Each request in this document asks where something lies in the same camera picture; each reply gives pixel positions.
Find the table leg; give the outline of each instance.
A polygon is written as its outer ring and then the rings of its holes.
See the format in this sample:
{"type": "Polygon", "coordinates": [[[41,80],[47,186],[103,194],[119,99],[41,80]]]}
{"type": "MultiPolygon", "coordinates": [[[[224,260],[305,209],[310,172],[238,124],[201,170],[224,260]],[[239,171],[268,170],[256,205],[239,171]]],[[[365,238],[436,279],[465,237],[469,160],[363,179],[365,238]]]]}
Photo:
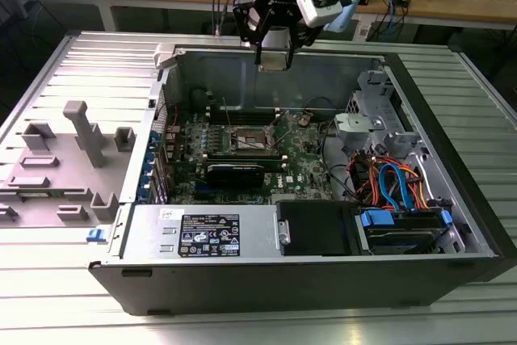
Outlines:
{"type": "Polygon", "coordinates": [[[368,38],[372,23],[377,20],[377,14],[359,14],[353,40],[365,41],[368,38]]]}
{"type": "Polygon", "coordinates": [[[113,18],[113,13],[111,12],[111,4],[109,2],[100,2],[97,7],[99,8],[100,18],[103,20],[104,31],[118,31],[115,18],[113,18]]]}

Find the gray plastic part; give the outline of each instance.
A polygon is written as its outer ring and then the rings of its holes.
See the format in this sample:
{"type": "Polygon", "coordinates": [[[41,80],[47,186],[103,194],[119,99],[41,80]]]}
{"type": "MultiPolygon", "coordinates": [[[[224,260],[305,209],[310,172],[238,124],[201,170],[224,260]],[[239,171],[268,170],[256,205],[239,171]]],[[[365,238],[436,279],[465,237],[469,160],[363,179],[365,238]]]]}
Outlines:
{"type": "Polygon", "coordinates": [[[15,221],[18,213],[8,205],[0,204],[0,221],[15,221]]]}
{"type": "Polygon", "coordinates": [[[94,196],[88,187],[84,189],[82,192],[65,191],[63,194],[68,201],[89,201],[94,196]]]}
{"type": "Polygon", "coordinates": [[[56,167],[59,165],[59,159],[54,156],[49,157],[28,157],[23,158],[19,163],[24,169],[35,167],[56,167]]]}
{"type": "Polygon", "coordinates": [[[56,214],[63,221],[86,221],[88,213],[82,205],[59,205],[56,214]]]}
{"type": "Polygon", "coordinates": [[[91,165],[93,167],[102,167],[105,162],[104,156],[100,150],[99,138],[92,131],[90,122],[86,118],[87,109],[88,106],[84,101],[71,100],[66,103],[63,115],[74,125],[91,165]]]}
{"type": "Polygon", "coordinates": [[[22,134],[27,147],[34,151],[48,151],[45,139],[55,137],[52,129],[46,123],[30,123],[22,134]]]}
{"type": "Polygon", "coordinates": [[[18,193],[14,191],[3,191],[0,193],[0,201],[2,202],[23,202],[23,197],[19,196],[18,193]]]}
{"type": "MultiPolygon", "coordinates": [[[[80,204],[86,210],[89,220],[84,221],[84,226],[96,226],[103,222],[98,220],[90,209],[92,193],[99,193],[101,198],[107,199],[114,192],[119,198],[131,153],[120,153],[116,148],[113,134],[110,134],[104,137],[103,155],[106,162],[102,169],[95,169],[86,153],[78,148],[75,134],[56,133],[55,138],[47,140],[47,146],[48,155],[59,160],[57,166],[25,169],[19,162],[15,163],[11,174],[2,185],[0,203],[10,205],[19,214],[16,226],[67,226],[69,222],[61,220],[56,215],[57,207],[67,202],[80,204]],[[17,189],[7,185],[12,177],[26,176],[46,176],[50,180],[50,187],[17,189]]],[[[34,155],[34,152],[26,148],[19,161],[35,156],[42,155],[34,155]]],[[[3,224],[3,221],[0,221],[0,228],[4,225],[11,225],[11,222],[3,224]]]]}
{"type": "Polygon", "coordinates": [[[115,193],[111,193],[110,198],[105,204],[100,195],[95,193],[90,208],[100,221],[113,222],[119,208],[119,200],[116,198],[115,193]]]}
{"type": "Polygon", "coordinates": [[[48,187],[50,181],[47,177],[12,177],[7,185],[12,187],[48,187]]]}
{"type": "Polygon", "coordinates": [[[116,148],[121,153],[130,153],[135,145],[136,138],[131,127],[118,127],[114,136],[116,148]]]}
{"type": "MultiPolygon", "coordinates": [[[[104,137],[103,134],[100,132],[99,125],[97,123],[91,123],[90,124],[91,132],[94,135],[94,139],[97,141],[97,144],[102,149],[104,145],[104,137]]],[[[78,143],[79,149],[84,151],[84,146],[82,145],[82,140],[80,137],[75,137],[75,141],[78,143]]]]}

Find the metal table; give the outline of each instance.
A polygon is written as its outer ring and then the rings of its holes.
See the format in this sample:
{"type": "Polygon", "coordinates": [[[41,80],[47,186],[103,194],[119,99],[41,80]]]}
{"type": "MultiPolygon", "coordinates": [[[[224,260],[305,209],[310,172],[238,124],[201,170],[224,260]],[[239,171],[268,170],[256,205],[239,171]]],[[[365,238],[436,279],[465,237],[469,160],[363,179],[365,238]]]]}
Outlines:
{"type": "MultiPolygon", "coordinates": [[[[124,109],[138,110],[150,85],[121,89],[120,80],[155,78],[154,49],[175,40],[177,36],[102,32],[64,38],[0,128],[0,179],[5,179],[10,163],[24,147],[20,129],[37,120],[61,125],[53,116],[55,111],[61,111],[70,96],[90,95],[95,80],[100,83],[95,89],[103,90],[102,98],[86,98],[107,133],[120,123],[137,131],[138,119],[124,117],[124,109]],[[108,112],[113,109],[119,115],[110,119],[108,112]]],[[[315,45],[342,45],[358,53],[398,53],[517,242],[517,116],[463,54],[446,47],[408,44],[320,41],[315,45]]],[[[517,339],[515,269],[488,284],[458,288],[429,307],[133,317],[85,269],[98,250],[106,249],[102,244],[86,244],[88,230],[0,229],[3,342],[416,344],[517,339]]]]}

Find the metal bracket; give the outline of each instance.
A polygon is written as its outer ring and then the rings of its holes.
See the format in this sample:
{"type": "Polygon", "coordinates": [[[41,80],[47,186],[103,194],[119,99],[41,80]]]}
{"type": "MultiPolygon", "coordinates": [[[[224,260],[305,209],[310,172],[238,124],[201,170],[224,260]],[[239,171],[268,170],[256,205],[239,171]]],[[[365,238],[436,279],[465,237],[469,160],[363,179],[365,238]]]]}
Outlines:
{"type": "Polygon", "coordinates": [[[289,221],[278,221],[278,240],[283,246],[291,243],[291,235],[289,234],[289,221]]]}
{"type": "Polygon", "coordinates": [[[184,54],[184,51],[176,51],[174,44],[158,44],[154,50],[154,67],[156,69],[165,69],[172,66],[176,60],[176,56],[184,54]]]}

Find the blue latch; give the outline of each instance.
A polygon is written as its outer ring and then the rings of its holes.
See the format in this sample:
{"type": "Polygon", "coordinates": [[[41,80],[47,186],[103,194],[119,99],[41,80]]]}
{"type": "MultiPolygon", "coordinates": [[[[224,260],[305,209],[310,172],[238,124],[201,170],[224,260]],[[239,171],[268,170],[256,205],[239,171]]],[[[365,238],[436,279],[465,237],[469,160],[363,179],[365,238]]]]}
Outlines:
{"type": "Polygon", "coordinates": [[[395,225],[395,220],[389,210],[372,209],[361,214],[363,227],[370,225],[395,225]]]}
{"type": "Polygon", "coordinates": [[[451,213],[448,210],[442,210],[442,212],[440,214],[442,215],[442,218],[443,218],[443,221],[445,221],[445,224],[447,224],[447,226],[451,226],[452,225],[451,213]]]}
{"type": "Polygon", "coordinates": [[[88,232],[88,236],[86,236],[87,242],[105,242],[104,231],[99,228],[92,228],[90,232],[88,232]]]}

